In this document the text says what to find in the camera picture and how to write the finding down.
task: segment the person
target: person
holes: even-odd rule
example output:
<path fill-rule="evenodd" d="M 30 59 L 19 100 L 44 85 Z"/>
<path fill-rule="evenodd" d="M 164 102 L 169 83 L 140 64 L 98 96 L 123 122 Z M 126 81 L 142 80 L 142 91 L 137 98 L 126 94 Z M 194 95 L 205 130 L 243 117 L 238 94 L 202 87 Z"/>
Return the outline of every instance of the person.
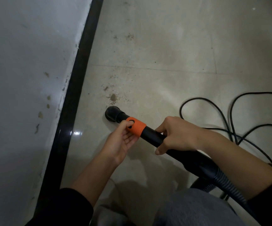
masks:
<path fill-rule="evenodd" d="M 49 204 L 27 225 L 134 225 L 120 211 L 95 206 L 112 173 L 138 137 L 122 121 L 102 150 L 86 166 L 70 188 L 60 189 Z M 178 117 L 167 117 L 156 129 L 167 137 L 156 149 L 202 150 L 243 194 L 261 225 L 272 224 L 272 167 L 219 133 L 200 128 Z M 197 189 L 176 192 L 158 210 L 153 225 L 244 225 L 227 202 Z"/>

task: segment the black shirt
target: black shirt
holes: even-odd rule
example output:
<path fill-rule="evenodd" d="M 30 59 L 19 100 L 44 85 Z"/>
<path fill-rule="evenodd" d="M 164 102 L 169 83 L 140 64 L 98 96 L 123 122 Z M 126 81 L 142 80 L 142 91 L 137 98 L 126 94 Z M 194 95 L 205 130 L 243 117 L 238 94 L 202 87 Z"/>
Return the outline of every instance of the black shirt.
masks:
<path fill-rule="evenodd" d="M 261 225 L 272 225 L 272 185 L 247 203 Z M 92 215 L 93 207 L 83 195 L 76 190 L 63 188 L 26 226 L 89 225 Z"/>

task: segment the forearm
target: forearm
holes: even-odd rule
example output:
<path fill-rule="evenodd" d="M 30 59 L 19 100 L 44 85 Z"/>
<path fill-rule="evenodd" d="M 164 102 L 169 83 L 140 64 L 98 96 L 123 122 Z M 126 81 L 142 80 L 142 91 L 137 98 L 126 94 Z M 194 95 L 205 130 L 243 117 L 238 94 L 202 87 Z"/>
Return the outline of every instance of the forearm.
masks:
<path fill-rule="evenodd" d="M 116 167 L 114 157 L 101 151 L 86 166 L 71 188 L 81 193 L 94 207 Z"/>
<path fill-rule="evenodd" d="M 272 185 L 272 167 L 232 143 L 208 131 L 202 151 L 208 154 L 248 200 Z"/>

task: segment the gray pants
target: gray pants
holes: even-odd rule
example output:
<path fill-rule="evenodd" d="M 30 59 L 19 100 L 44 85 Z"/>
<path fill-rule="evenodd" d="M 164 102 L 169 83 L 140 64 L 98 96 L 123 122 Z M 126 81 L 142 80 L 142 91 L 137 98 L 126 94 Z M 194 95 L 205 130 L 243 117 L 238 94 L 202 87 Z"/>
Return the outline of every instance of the gray pants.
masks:
<path fill-rule="evenodd" d="M 93 214 L 90 226 L 134 225 L 124 213 L 99 206 Z M 158 210 L 154 226 L 208 226 L 245 224 L 230 205 L 217 197 L 198 189 L 187 189 L 170 196 Z"/>

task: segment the hand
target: hand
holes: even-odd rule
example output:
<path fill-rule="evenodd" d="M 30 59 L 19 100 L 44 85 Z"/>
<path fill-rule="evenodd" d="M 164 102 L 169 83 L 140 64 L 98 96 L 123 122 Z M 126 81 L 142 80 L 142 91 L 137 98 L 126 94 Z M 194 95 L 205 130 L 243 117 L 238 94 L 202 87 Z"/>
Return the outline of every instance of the hand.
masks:
<path fill-rule="evenodd" d="M 204 138 L 210 132 L 179 117 L 166 117 L 156 131 L 167 136 L 156 149 L 156 155 L 163 155 L 168 149 L 198 150 L 202 148 Z"/>
<path fill-rule="evenodd" d="M 108 136 L 102 148 L 102 152 L 114 157 L 117 166 L 123 162 L 130 147 L 139 139 L 126 129 L 133 124 L 133 121 L 122 121 L 116 130 Z"/>

